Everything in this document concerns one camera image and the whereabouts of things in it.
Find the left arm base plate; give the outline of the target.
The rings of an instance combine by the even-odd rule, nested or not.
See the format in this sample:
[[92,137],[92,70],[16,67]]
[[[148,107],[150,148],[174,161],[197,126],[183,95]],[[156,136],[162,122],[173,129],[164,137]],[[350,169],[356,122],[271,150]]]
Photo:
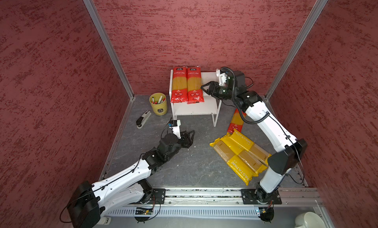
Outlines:
[[130,203],[134,204],[164,204],[166,195],[166,189],[163,188],[153,188],[148,195],[144,195],[139,201]]

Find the black grey stapler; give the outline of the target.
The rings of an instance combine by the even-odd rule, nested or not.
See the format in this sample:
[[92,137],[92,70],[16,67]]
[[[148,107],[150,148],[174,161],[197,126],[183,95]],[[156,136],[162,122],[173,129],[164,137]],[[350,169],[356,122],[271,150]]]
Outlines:
[[141,129],[145,123],[147,122],[147,120],[149,119],[149,117],[151,116],[151,111],[150,110],[147,110],[145,111],[136,121],[136,125],[137,125],[137,128],[138,129]]

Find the white two-tier shelf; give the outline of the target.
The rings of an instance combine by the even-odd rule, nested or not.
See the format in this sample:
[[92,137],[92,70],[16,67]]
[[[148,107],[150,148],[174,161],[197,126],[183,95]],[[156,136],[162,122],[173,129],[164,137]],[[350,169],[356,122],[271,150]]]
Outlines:
[[[201,77],[202,84],[207,84],[211,81],[219,82],[216,72],[202,72]],[[170,71],[169,99],[172,97],[172,81],[173,70]],[[216,127],[222,101],[206,93],[203,94],[203,97],[204,102],[195,104],[171,103],[172,119],[177,120],[178,116],[210,115],[212,117],[213,126]]]

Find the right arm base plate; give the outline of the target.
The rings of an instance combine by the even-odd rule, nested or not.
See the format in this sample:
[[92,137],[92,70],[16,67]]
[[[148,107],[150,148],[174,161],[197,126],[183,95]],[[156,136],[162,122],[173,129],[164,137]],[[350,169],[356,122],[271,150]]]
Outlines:
[[241,198],[244,205],[281,205],[282,200],[278,190],[266,193],[263,189],[241,189]]

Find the white remote device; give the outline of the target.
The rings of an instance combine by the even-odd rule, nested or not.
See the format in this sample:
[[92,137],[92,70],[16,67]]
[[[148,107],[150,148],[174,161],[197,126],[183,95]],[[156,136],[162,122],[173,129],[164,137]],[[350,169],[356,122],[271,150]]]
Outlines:
[[109,225],[111,223],[111,217],[101,217],[97,225]]

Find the yellow pasta package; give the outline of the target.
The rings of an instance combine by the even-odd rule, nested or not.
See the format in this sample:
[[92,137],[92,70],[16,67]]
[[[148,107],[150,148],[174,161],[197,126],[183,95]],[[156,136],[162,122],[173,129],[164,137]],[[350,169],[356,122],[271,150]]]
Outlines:
[[268,168],[268,158],[271,156],[266,150],[251,141],[237,130],[228,133],[222,141],[256,174]]
[[217,152],[223,161],[234,171],[236,175],[246,184],[255,176],[255,173],[250,169],[242,159],[234,153],[229,146],[227,146],[220,138],[216,139],[210,146]]

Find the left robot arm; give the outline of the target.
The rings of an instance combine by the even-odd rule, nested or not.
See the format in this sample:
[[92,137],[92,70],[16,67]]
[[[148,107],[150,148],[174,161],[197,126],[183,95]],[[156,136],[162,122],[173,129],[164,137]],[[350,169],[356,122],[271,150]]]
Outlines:
[[184,131],[180,135],[166,134],[157,147],[142,153],[135,164],[107,179],[79,184],[66,205],[72,226],[92,228],[106,212],[149,201],[153,189],[147,178],[158,172],[180,149],[190,148],[194,142],[195,131]]

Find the yellow pen holder cup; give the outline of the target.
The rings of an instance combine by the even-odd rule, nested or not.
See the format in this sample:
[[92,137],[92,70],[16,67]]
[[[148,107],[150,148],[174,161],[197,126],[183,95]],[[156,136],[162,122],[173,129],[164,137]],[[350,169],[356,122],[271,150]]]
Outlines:
[[163,93],[154,93],[149,98],[153,112],[162,116],[167,113],[167,98]]

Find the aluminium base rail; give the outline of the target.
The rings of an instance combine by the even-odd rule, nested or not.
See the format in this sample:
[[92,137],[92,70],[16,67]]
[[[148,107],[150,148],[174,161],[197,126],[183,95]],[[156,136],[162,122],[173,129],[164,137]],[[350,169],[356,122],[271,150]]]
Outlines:
[[279,188],[281,205],[244,205],[242,188],[166,187],[164,204],[127,204],[104,217],[185,217],[258,220],[279,208],[312,208],[320,213],[324,203],[316,188]]

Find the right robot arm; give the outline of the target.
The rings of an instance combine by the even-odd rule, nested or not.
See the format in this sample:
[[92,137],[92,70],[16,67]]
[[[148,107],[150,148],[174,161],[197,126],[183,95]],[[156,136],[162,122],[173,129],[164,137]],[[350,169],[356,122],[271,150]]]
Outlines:
[[291,169],[301,164],[307,148],[304,139],[297,139],[270,112],[263,99],[246,86],[245,75],[222,67],[217,71],[219,81],[201,86],[207,94],[218,100],[231,100],[242,120],[256,124],[272,143],[275,154],[268,158],[268,169],[256,187],[254,198],[261,204],[268,203]]

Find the white mug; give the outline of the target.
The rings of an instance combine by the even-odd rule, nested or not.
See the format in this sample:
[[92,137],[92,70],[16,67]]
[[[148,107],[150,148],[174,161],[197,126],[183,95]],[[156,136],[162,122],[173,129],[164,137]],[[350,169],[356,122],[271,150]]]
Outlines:
[[295,228],[326,228],[322,218],[314,212],[306,212],[295,218]]

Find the red spaghetti package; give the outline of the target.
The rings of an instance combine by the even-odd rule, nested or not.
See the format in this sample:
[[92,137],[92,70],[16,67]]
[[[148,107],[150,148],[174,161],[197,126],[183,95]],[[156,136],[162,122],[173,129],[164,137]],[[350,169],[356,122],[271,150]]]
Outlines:
[[200,67],[190,67],[187,69],[187,94],[188,104],[204,102]]
[[188,101],[187,68],[175,67],[172,74],[172,103],[186,103]]
[[244,121],[242,120],[239,111],[236,109],[234,111],[233,117],[231,119],[230,125],[228,127],[227,132],[230,133],[231,135],[235,130],[238,132],[242,131]]

